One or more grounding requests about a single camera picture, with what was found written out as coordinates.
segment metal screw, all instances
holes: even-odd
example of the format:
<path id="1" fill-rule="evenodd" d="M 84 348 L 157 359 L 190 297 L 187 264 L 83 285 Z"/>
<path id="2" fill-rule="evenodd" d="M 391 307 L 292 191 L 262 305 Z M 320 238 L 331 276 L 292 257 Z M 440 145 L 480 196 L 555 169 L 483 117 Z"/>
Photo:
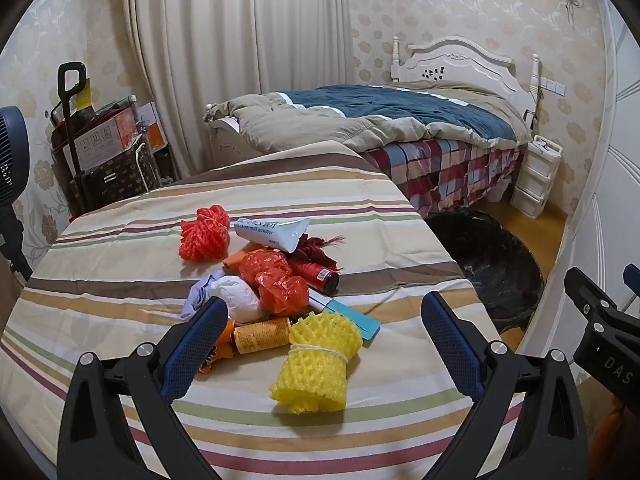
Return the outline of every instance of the metal screw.
<path id="1" fill-rule="evenodd" d="M 86 354 L 82 354 L 80 356 L 80 364 L 81 365 L 90 365 L 94 362 L 94 355 L 91 352 L 87 352 Z"/>
<path id="2" fill-rule="evenodd" d="M 559 363 L 561 363 L 562 361 L 564 361 L 564 354 L 559 350 L 552 350 L 551 351 L 551 358 L 554 361 L 558 361 Z"/>
<path id="3" fill-rule="evenodd" d="M 138 354 L 140 357 L 146 357 L 148 355 L 151 355 L 153 351 L 154 346 L 151 343 L 142 343 L 142 345 L 140 345 L 136 349 L 136 354 Z"/>
<path id="4" fill-rule="evenodd" d="M 502 355 L 507 353 L 507 345 L 505 345 L 502 341 L 494 341 L 491 343 L 491 351 L 494 354 Z"/>

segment bed post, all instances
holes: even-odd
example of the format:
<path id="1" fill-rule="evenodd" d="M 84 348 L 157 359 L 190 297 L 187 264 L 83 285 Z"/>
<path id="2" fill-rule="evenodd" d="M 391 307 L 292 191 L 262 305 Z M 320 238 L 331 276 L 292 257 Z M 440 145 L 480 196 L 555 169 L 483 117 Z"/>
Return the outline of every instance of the bed post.
<path id="1" fill-rule="evenodd" d="M 391 60 L 391 81 L 397 83 L 398 69 L 400 68 L 400 47 L 398 43 L 398 37 L 394 36 L 394 55 Z"/>
<path id="2" fill-rule="evenodd" d="M 533 97 L 533 101 L 536 104 L 536 110 L 538 111 L 538 92 L 540 91 L 540 56 L 538 54 L 533 55 L 533 69 L 531 71 L 531 84 L 529 85 L 529 92 Z"/>

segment headboard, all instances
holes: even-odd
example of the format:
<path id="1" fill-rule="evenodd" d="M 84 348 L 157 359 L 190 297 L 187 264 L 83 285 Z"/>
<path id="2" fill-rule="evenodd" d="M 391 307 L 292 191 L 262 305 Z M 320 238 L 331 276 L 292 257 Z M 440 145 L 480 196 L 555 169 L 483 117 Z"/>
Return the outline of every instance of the headboard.
<path id="1" fill-rule="evenodd" d="M 538 109 L 540 56 L 533 55 L 529 92 L 509 72 L 513 59 L 497 56 L 467 38 L 444 36 L 427 45 L 410 44 L 413 55 L 400 66 L 398 37 L 394 37 L 391 78 L 394 82 L 450 80 L 472 83 L 505 98 L 532 126 Z"/>

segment white rubber band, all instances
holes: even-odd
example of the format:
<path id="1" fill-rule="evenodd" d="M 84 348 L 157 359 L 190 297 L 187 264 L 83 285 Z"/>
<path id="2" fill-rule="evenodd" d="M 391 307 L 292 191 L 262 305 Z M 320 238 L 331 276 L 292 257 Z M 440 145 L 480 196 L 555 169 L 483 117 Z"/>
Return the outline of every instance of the white rubber band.
<path id="1" fill-rule="evenodd" d="M 291 348 L 289 349 L 289 353 L 300 352 L 301 350 L 318 350 L 319 352 L 326 352 L 327 354 L 334 355 L 342 359 L 345 363 L 349 361 L 346 355 L 343 355 L 340 352 L 336 352 L 335 350 L 330 350 L 329 348 L 322 348 L 321 346 L 303 345 L 300 343 L 293 343 L 293 345 L 291 345 Z"/>

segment fan grille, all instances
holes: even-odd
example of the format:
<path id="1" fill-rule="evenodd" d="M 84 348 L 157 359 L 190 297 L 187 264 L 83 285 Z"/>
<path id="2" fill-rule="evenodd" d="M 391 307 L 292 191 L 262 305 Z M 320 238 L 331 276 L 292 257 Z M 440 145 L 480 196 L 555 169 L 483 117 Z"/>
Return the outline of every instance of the fan grille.
<path id="1" fill-rule="evenodd" d="M 13 170 L 9 131 L 0 114 L 0 203 L 11 200 L 14 193 Z"/>

